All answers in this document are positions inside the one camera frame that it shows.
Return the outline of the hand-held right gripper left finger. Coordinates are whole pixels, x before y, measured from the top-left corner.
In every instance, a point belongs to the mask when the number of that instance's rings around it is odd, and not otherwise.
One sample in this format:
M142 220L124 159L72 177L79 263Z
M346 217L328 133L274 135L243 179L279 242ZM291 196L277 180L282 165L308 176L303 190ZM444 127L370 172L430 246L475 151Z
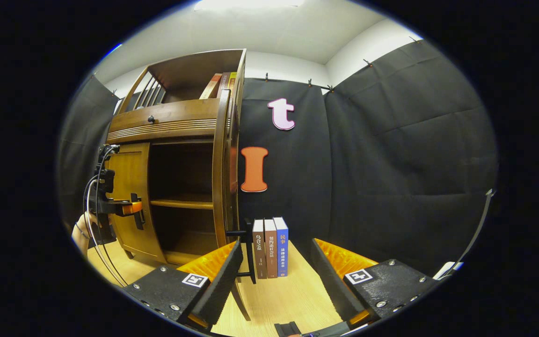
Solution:
M221 316L242 259L237 240L181 267L160 266L124 291L171 321L210 331Z

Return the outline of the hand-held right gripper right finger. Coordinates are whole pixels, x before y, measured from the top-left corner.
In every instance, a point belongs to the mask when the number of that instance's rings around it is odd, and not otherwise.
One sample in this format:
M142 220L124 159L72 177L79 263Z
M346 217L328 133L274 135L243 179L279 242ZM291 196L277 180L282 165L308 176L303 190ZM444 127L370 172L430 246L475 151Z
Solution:
M399 260L375 262L317 238L312 239L312 264L349 328L396 315L438 284Z

